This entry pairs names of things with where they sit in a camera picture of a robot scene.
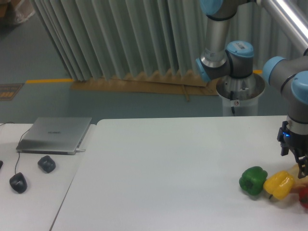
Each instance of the blue floor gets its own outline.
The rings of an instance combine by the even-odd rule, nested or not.
[[[36,15],[15,28],[0,28],[0,84],[68,78]],[[33,123],[40,116],[108,118],[222,116],[218,96],[70,90],[71,83],[25,84],[12,101],[0,101],[0,123]],[[259,115],[286,115],[278,92],[266,87]]]

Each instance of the silver laptop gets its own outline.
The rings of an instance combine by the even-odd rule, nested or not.
[[[22,153],[75,154],[90,126],[91,118],[40,117],[19,142]]]

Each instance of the black computer mouse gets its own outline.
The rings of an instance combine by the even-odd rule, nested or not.
[[[46,155],[38,161],[40,166],[45,172],[50,173],[56,168],[56,163],[50,156]]]
[[[18,193],[23,193],[27,189],[27,181],[21,172],[10,178],[10,185]]]

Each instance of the yellow bell pepper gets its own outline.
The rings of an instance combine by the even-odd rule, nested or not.
[[[294,185],[294,177],[287,171],[277,172],[263,184],[263,188],[275,198],[282,200],[285,198]]]

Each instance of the white table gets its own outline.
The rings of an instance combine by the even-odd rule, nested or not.
[[[45,154],[20,153],[16,172],[22,172],[28,188],[15,192],[9,183],[18,158],[16,147],[31,124],[6,124],[0,127],[0,230],[49,231],[84,153],[50,155],[56,169],[47,174],[38,167]],[[80,148],[88,146],[95,129],[91,125]]]
[[[251,199],[238,182],[295,164],[276,140],[285,119],[102,120],[52,231],[306,230],[297,195]]]

